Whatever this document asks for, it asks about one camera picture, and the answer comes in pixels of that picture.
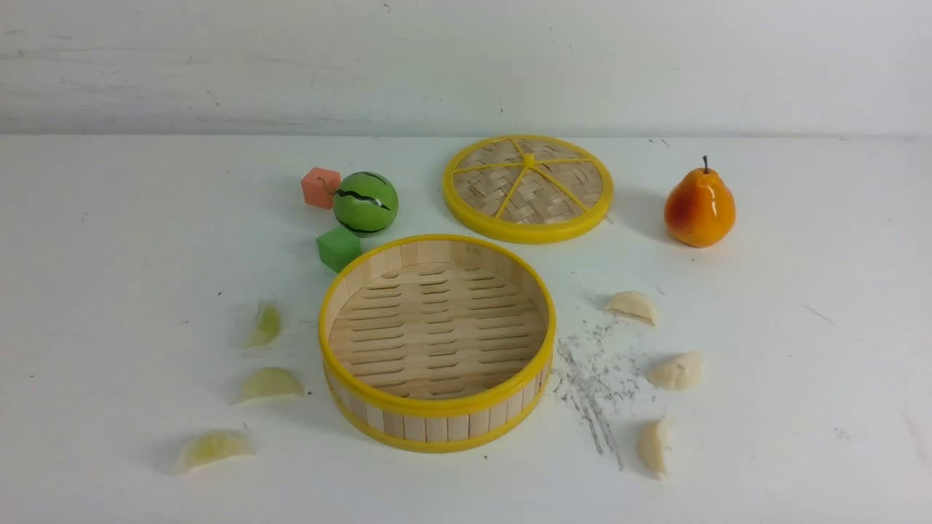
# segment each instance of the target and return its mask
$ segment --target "yellow rim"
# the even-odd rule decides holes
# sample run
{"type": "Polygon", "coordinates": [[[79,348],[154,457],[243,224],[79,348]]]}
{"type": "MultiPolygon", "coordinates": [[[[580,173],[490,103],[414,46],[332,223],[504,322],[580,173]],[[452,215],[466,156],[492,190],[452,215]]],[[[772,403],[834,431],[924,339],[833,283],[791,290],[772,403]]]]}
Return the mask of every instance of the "yellow rim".
{"type": "Polygon", "coordinates": [[[401,415],[407,415],[409,417],[424,418],[456,417],[459,415],[466,415],[469,413],[474,413],[475,411],[493,407],[499,404],[501,401],[511,398],[513,394],[517,393],[528,383],[534,380],[547,365],[554,347],[555,331],[556,311],[554,309],[554,302],[551,300],[550,293],[547,291],[547,287],[543,284],[543,280],[541,279],[541,276],[537,274],[537,271],[535,271],[519,256],[499,247],[498,245],[488,241],[462,237],[460,235],[422,235],[417,237],[408,237],[384,244],[360,256],[356,260],[353,260],[351,263],[349,263],[348,266],[343,268],[343,270],[340,271],[338,275],[336,275],[334,282],[330,284],[330,289],[327,290],[327,294],[323,298],[323,305],[321,307],[321,313],[317,322],[317,335],[318,340],[321,343],[321,353],[323,353],[323,360],[328,368],[337,376],[340,382],[345,384],[349,390],[356,393],[357,396],[365,399],[368,404],[371,404],[374,407],[379,407],[381,409],[385,409],[401,415]],[[327,339],[325,330],[327,304],[329,304],[330,300],[333,298],[336,287],[344,278],[346,278],[347,275],[349,275],[354,269],[356,269],[360,264],[368,260],[373,255],[402,244],[418,241],[458,241],[481,245],[487,249],[498,251],[499,253],[510,257],[525,271],[527,271],[531,277],[533,277],[534,282],[541,288],[543,299],[547,303],[547,332],[546,335],[544,335],[540,350],[537,351],[537,354],[534,355],[534,358],[530,360],[524,369],[518,371],[516,374],[514,374],[513,377],[505,380],[498,386],[495,386],[494,388],[486,390],[482,393],[446,400],[421,400],[403,398],[393,394],[385,393],[381,390],[377,390],[362,380],[353,377],[352,374],[347,371],[346,368],[344,368],[339,363],[339,361],[337,361],[333,348],[330,347],[330,342],[327,339]]]}
{"type": "Polygon", "coordinates": [[[534,396],[534,399],[531,400],[530,404],[528,404],[528,407],[525,407],[520,413],[518,413],[517,417],[514,417],[510,421],[506,421],[503,425],[489,431],[488,433],[484,433],[481,436],[477,436],[476,438],[454,440],[452,442],[414,442],[411,440],[399,438],[397,436],[391,436],[390,434],[382,433],[365,422],[357,419],[349,409],[340,404],[340,399],[337,398],[336,393],[334,392],[334,388],[332,385],[330,385],[330,382],[327,382],[327,388],[330,390],[330,395],[334,397],[336,407],[339,408],[340,412],[343,413],[343,416],[347,418],[349,423],[355,426],[359,431],[369,435],[382,444],[392,446],[393,448],[406,449],[408,451],[418,451],[420,453],[451,453],[454,451],[463,451],[464,449],[478,448],[479,446],[488,444],[496,438],[499,438],[500,436],[512,431],[515,426],[520,424],[528,417],[528,415],[530,415],[530,412],[534,410],[534,407],[537,406],[537,403],[541,401],[543,392],[547,389],[547,382],[549,379],[550,374],[548,373],[547,376],[544,377],[541,381],[541,390],[537,392],[537,394],[534,396]]]}
{"type": "Polygon", "coordinates": [[[585,233],[586,231],[597,226],[608,214],[609,209],[611,208],[611,199],[613,194],[613,185],[611,181],[611,175],[609,170],[605,168],[602,162],[599,161],[592,153],[586,151],[585,149],[571,144],[569,142],[564,142],[562,140],[557,140],[556,138],[551,138],[549,136],[537,136],[532,134],[520,134],[520,135],[511,135],[511,136],[497,136],[495,138],[489,138],[481,142],[477,142],[469,147],[460,151],[450,162],[446,165],[446,170],[444,171],[444,201],[446,202],[447,209],[459,220],[464,226],[473,231],[485,235],[492,239],[497,239],[500,241],[508,241],[515,243],[549,243],[564,241],[571,239],[573,237],[578,237],[585,233]],[[496,142],[510,141],[514,148],[521,153],[523,150],[518,144],[518,140],[542,140],[544,142],[551,142],[553,144],[562,145],[567,149],[571,149],[578,153],[582,158],[581,159],[555,159],[555,160],[544,160],[542,162],[532,162],[530,164],[526,163],[501,163],[501,164],[486,164],[476,168],[467,168],[467,169],[457,169],[459,163],[474,150],[481,147],[485,147],[489,144],[494,144],[496,142]],[[598,200],[592,207],[586,208],[582,202],[580,202],[575,195],[573,195],[568,189],[566,189],[562,184],[556,181],[553,177],[549,176],[544,170],[538,168],[539,165],[543,164],[552,164],[552,163],[562,163],[562,162],[590,162],[593,166],[596,167],[596,170],[602,177],[602,194],[599,196],[598,200]],[[511,189],[508,194],[505,196],[505,200],[502,202],[501,207],[498,212],[495,213],[495,216],[489,216],[487,214],[482,214],[475,208],[473,208],[469,203],[463,200],[459,193],[457,193],[456,188],[453,185],[453,178],[455,175],[461,172],[473,171],[476,169],[485,169],[490,167],[521,167],[521,173],[518,174],[517,179],[512,184],[511,189]],[[576,203],[578,206],[586,210],[584,213],[579,216],[572,218],[566,222],[560,222],[557,224],[515,224],[512,222],[506,222],[501,220],[499,217],[502,211],[505,208],[505,205],[511,199],[514,194],[514,190],[517,188],[518,183],[521,182],[521,178],[527,173],[527,171],[533,171],[548,182],[556,186],[564,193],[567,197],[576,203]]]}

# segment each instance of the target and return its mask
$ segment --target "bamboo steamer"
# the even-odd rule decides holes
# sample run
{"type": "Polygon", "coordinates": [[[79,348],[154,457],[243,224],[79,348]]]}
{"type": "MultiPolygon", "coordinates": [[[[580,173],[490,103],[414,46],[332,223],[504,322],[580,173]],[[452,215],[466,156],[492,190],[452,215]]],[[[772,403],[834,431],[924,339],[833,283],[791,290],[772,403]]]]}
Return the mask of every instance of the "bamboo steamer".
{"type": "Polygon", "coordinates": [[[499,246],[454,235],[385,244],[323,301],[323,369],[337,406],[390,446],[480,446],[537,405],[555,311],[538,274],[499,246]]]}
{"type": "Polygon", "coordinates": [[[452,158],[444,201],[466,227],[519,243],[564,241],[611,208],[611,175],[581,147],[536,135],[489,138],[452,158]]]}

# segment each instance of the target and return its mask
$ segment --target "white backdrop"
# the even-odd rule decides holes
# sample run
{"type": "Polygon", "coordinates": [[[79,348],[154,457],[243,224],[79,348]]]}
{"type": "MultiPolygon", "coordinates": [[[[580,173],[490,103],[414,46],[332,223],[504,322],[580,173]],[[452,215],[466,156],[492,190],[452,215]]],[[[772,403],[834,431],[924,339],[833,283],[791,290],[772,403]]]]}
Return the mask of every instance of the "white backdrop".
{"type": "Polygon", "coordinates": [[[0,0],[0,131],[932,134],[927,0],[0,0]]]}

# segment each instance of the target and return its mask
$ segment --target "pink cube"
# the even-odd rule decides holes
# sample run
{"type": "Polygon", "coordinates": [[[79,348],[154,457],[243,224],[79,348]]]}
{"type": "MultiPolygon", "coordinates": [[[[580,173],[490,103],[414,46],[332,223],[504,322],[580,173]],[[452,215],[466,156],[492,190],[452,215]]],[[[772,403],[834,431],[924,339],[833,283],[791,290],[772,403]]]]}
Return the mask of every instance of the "pink cube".
{"type": "Polygon", "coordinates": [[[334,207],[334,192],[338,187],[340,173],[324,168],[314,168],[301,179],[304,202],[323,209],[334,207]]]}

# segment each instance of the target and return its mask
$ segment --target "green ball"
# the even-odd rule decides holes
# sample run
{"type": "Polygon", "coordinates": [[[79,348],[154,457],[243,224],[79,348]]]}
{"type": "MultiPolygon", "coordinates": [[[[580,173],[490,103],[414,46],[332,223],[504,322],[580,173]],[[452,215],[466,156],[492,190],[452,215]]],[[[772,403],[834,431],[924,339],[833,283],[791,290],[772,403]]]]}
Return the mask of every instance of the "green ball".
{"type": "Polygon", "coordinates": [[[336,220],[360,237],[384,230],[398,215],[398,193],[375,172],[355,172],[340,183],[334,194],[336,220]]]}

